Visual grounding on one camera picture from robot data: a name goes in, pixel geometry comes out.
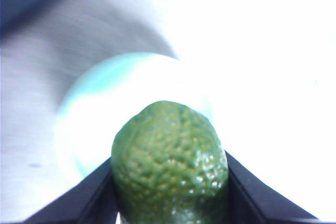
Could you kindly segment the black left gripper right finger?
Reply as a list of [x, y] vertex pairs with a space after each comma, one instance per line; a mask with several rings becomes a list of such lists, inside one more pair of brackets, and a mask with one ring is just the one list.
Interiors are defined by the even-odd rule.
[[320, 223], [321, 221], [253, 175], [229, 153], [229, 223]]

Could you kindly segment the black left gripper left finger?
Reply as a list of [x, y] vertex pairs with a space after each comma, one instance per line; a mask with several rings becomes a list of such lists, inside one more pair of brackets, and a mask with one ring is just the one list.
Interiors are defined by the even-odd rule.
[[117, 204], [107, 159], [77, 186], [24, 223], [116, 223]]

